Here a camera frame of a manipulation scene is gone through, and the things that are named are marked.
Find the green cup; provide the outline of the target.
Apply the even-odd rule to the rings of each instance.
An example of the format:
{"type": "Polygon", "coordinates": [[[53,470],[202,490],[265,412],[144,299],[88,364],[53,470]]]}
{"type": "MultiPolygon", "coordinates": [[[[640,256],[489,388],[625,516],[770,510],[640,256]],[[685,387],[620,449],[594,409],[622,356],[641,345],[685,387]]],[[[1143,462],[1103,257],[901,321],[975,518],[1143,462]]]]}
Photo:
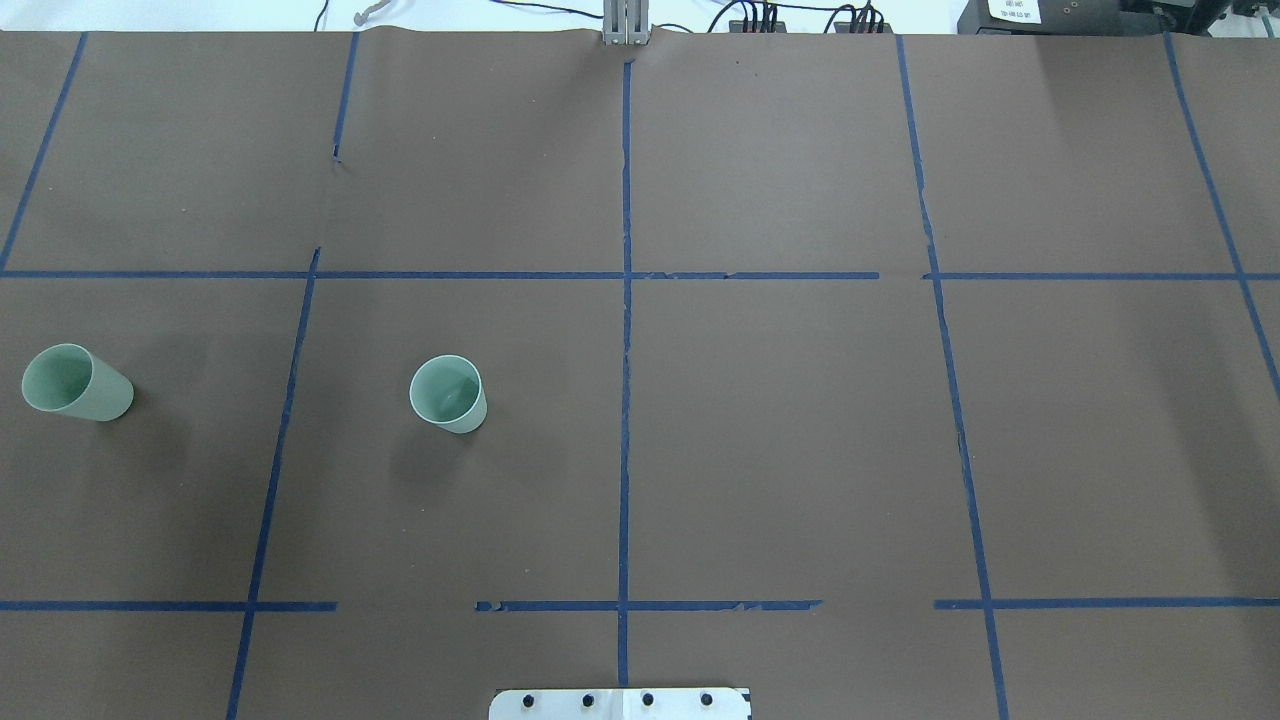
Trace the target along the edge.
{"type": "Polygon", "coordinates": [[[420,419],[454,434],[476,430],[488,414],[483,378],[458,355],[426,360],[410,379],[408,398],[420,419]]]}
{"type": "Polygon", "coordinates": [[[74,343],[37,354],[24,369],[20,392],[37,411],[90,421],[113,421],[134,401],[129,379],[74,343]]]}

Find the white pedestal column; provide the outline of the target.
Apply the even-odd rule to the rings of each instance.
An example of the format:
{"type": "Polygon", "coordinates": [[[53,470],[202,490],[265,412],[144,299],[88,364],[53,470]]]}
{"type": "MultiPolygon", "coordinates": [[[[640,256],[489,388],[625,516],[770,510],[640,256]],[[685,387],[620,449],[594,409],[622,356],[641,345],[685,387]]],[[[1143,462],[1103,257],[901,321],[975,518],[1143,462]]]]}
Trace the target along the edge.
{"type": "Polygon", "coordinates": [[[508,689],[489,719],[751,719],[750,691],[732,687],[508,689]]]}

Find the black desktop box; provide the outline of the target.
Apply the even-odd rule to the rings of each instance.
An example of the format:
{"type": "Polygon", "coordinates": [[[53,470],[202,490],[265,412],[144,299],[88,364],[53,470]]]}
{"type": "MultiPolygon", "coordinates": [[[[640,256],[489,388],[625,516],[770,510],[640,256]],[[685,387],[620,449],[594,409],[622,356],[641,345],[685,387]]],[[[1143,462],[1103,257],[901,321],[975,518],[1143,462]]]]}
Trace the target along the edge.
{"type": "Polygon", "coordinates": [[[1180,29],[1193,1],[968,1],[957,35],[1134,37],[1180,29]]]}

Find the aluminium frame post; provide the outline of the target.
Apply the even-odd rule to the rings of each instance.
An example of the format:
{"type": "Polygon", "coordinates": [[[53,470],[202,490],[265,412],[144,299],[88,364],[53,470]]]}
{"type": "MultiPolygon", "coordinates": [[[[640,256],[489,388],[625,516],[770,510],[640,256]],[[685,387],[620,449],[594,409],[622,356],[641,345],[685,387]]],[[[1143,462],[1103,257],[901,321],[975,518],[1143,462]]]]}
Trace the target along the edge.
{"type": "Polygon", "coordinates": [[[652,23],[648,0],[602,1],[602,40],[608,46],[646,45],[652,23]]]}

